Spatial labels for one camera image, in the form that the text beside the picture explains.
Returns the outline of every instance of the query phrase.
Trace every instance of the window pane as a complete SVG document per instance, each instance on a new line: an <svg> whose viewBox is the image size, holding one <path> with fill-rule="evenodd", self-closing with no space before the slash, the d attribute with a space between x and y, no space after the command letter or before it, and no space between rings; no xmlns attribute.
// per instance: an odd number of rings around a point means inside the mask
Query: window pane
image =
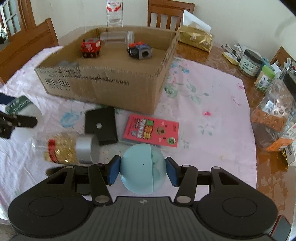
<svg viewBox="0 0 296 241"><path fill-rule="evenodd" d="M9 12L9 8L8 8L8 4L5 4L3 6L3 12L4 12L4 18L8 19L10 17L10 12Z"/></svg>
<svg viewBox="0 0 296 241"><path fill-rule="evenodd" d="M15 0L9 0L9 10L10 14L13 15L14 13L17 12L16 5L15 5Z"/></svg>
<svg viewBox="0 0 296 241"><path fill-rule="evenodd" d="M8 29L9 29L10 34L11 35L14 35L15 34L15 30L13 28L13 24L12 24L12 20L11 19L8 20L7 26L8 26Z"/></svg>
<svg viewBox="0 0 296 241"><path fill-rule="evenodd" d="M16 32L20 31L20 23L19 23L19 21L18 21L18 17L17 17L17 15L14 15L14 16L12 17L12 21L13 21L13 25L15 26L15 30L16 30Z"/></svg>

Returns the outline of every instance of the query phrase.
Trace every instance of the wooden chair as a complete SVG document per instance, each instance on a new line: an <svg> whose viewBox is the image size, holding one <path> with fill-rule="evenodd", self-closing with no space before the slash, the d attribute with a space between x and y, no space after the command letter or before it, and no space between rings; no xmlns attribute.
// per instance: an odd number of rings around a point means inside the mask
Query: wooden chair
<svg viewBox="0 0 296 241"><path fill-rule="evenodd" d="M194 3L177 2L170 0L148 0L148 26L151 25L151 13L157 13L156 27L160 28L161 15L167 15L168 20L166 29L170 29L172 16L177 17L175 30L177 31L181 24L183 12L186 9L188 12L193 13Z"/></svg>
<svg viewBox="0 0 296 241"><path fill-rule="evenodd" d="M287 58L290 58L292 61L294 61L291 55L289 55L283 47L280 47L270 64L274 64L278 61L276 65L278 67L283 67L284 63L287 61Z"/></svg>
<svg viewBox="0 0 296 241"><path fill-rule="evenodd" d="M41 50L58 45L50 18L21 33L0 51L0 80L6 83L17 70Z"/></svg>

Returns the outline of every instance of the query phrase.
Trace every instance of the blue sphere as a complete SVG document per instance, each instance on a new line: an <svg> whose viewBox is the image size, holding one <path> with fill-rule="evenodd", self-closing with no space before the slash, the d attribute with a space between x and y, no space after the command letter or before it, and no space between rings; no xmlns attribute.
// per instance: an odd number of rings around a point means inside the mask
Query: blue sphere
<svg viewBox="0 0 296 241"><path fill-rule="evenodd" d="M165 181L165 158L155 146L134 145L122 156L120 176L129 191L140 195L151 194Z"/></svg>

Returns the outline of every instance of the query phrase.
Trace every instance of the door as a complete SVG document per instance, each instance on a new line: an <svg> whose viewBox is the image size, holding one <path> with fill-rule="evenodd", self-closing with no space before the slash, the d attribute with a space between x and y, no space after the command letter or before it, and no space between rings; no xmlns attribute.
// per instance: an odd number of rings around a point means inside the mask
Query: door
<svg viewBox="0 0 296 241"><path fill-rule="evenodd" d="M21 21L19 21L19 15L20 12L17 0L6 0L1 5L1 16L10 42L13 41L13 38L23 29L23 25L21 25Z"/></svg>

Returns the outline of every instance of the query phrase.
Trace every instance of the orange packaging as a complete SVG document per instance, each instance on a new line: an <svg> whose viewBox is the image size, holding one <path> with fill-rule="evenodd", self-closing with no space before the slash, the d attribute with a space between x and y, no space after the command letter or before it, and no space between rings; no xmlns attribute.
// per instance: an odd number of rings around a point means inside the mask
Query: orange packaging
<svg viewBox="0 0 296 241"><path fill-rule="evenodd" d="M291 139L279 138L269 147L265 148L266 151L280 151L281 149L287 147L293 142Z"/></svg>

